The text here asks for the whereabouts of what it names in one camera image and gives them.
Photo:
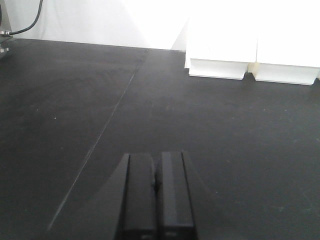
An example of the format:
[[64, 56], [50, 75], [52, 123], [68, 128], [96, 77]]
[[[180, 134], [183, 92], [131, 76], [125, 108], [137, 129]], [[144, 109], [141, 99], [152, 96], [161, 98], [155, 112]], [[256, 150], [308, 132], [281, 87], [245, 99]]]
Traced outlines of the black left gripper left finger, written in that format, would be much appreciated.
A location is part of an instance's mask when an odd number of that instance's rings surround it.
[[148, 153], [125, 153], [124, 195], [116, 240], [157, 238], [154, 161]]

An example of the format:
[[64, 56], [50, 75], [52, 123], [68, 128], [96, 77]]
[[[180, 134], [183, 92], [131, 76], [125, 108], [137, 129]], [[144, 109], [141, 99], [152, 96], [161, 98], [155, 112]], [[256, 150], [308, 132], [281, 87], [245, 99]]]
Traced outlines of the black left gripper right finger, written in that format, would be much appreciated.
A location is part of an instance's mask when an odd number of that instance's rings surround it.
[[196, 238], [181, 152], [162, 152], [157, 170], [157, 217], [161, 240]]

